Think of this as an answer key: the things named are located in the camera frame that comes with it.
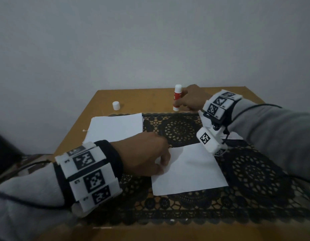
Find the hand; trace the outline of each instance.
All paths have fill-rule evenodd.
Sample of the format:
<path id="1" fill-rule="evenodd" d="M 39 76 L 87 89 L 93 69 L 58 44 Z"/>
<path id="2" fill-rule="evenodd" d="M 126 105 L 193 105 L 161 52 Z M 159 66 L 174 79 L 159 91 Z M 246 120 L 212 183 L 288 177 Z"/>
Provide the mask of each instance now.
<path id="1" fill-rule="evenodd" d="M 155 132 L 142 132 L 111 144 L 122 159 L 124 172 L 134 176 L 163 174 L 155 160 L 161 157 L 161 164 L 167 166 L 171 158 L 167 139 Z"/>
<path id="2" fill-rule="evenodd" d="M 201 110 L 212 96 L 197 85 L 190 85 L 182 90 L 182 98 L 174 101 L 174 106 L 187 106 L 189 110 Z"/>

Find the person's left hand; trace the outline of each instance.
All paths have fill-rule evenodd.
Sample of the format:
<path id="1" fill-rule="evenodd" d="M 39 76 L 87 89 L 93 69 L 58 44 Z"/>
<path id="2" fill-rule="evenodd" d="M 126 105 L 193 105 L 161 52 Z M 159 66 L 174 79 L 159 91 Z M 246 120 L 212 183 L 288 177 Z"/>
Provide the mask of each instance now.
<path id="1" fill-rule="evenodd" d="M 161 164 L 167 166 L 171 158 L 167 139 L 155 132 L 142 132 L 111 144 L 122 159 L 124 172 L 134 176 L 163 174 L 155 160 L 161 157 Z"/>

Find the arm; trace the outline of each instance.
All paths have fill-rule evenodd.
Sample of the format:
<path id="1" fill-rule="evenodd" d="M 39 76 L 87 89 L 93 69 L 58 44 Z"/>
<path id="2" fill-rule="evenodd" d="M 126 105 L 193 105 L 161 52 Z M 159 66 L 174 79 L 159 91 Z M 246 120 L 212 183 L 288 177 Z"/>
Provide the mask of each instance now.
<path id="1" fill-rule="evenodd" d="M 125 140 L 108 143 L 95 142 L 112 165 L 115 176 L 120 179 L 123 171 L 138 176 L 161 174 L 168 165 L 170 154 L 164 137 L 143 132 Z M 56 163 L 23 177 L 15 177 L 0 185 L 0 192 L 46 206 L 63 206 L 69 210 L 43 210 L 0 199 L 0 241 L 32 240 L 44 231 L 75 219 L 70 211 L 74 203 L 72 190 L 61 168 Z"/>
<path id="2" fill-rule="evenodd" d="M 255 105 L 242 99 L 232 119 Z M 248 110 L 228 127 L 292 175 L 310 180 L 310 114 L 272 106 Z"/>

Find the red and white glue stick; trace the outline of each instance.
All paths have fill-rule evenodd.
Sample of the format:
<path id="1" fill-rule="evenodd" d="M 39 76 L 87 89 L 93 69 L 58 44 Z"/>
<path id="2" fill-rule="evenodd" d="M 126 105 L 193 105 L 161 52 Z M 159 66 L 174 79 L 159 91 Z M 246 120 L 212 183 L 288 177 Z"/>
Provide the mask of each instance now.
<path id="1" fill-rule="evenodd" d="M 178 100 L 181 97 L 182 97 L 182 86 L 181 85 L 175 85 L 174 100 Z M 173 106 L 173 110 L 178 111 L 179 106 L 178 107 Z"/>

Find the gray wall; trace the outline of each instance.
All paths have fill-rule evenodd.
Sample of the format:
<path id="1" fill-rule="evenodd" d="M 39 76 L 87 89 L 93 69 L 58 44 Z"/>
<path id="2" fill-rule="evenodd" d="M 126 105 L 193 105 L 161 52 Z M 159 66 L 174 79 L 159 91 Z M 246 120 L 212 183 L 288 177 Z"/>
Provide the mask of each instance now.
<path id="1" fill-rule="evenodd" d="M 310 111 L 310 0 L 0 0 L 0 134 L 25 153 L 97 90 L 193 83 Z"/>

